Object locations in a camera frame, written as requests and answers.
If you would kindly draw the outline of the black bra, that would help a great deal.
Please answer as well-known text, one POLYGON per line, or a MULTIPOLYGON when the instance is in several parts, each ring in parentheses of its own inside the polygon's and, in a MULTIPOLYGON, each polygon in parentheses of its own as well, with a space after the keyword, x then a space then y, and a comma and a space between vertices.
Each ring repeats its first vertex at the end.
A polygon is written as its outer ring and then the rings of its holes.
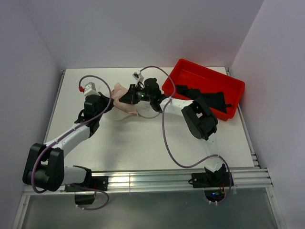
POLYGON ((187 85, 176 85, 176 92, 188 99, 195 100, 199 97, 203 98, 207 105, 220 112, 227 113, 227 107, 232 107, 232 104, 225 102, 223 92, 202 93, 199 89, 189 88, 187 85))

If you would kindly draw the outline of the white mesh laundry bag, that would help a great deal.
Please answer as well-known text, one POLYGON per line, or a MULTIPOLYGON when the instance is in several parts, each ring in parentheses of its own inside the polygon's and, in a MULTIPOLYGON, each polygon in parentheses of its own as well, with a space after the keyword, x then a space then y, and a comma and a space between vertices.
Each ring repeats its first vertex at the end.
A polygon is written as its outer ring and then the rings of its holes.
POLYGON ((148 102, 142 104, 118 104, 111 111, 109 118, 113 121, 121 121, 127 117, 136 116, 145 119, 153 119, 159 115, 148 102))

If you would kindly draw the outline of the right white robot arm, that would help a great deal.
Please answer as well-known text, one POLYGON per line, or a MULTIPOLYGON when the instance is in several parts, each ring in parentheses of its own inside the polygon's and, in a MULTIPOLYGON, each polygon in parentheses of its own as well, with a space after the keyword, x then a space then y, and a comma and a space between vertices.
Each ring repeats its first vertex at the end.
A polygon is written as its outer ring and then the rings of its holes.
POLYGON ((193 176, 193 187, 229 187, 234 184, 228 163, 219 154, 216 143, 218 120, 202 97, 194 100, 174 99, 160 90, 155 78, 148 78, 143 83, 131 84, 119 98, 120 103, 136 105, 148 102, 152 109, 162 115, 162 127, 165 127, 165 114, 179 115, 184 118, 192 136, 203 143, 205 157, 192 165, 182 165, 169 152, 172 161, 181 168, 194 168, 204 164, 202 177, 193 176))

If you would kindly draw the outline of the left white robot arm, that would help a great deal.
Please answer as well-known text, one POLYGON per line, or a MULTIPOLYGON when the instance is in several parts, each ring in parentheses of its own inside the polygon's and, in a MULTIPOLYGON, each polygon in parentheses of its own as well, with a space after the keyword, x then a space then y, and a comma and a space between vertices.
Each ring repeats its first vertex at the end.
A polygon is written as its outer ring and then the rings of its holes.
POLYGON ((68 131, 45 144, 35 143, 30 147, 23 183, 31 185, 36 193, 74 184, 81 190, 90 189, 93 184, 91 169, 66 167, 64 159, 77 145, 95 134, 102 115, 112 108, 113 99, 100 92, 86 96, 84 108, 68 131))

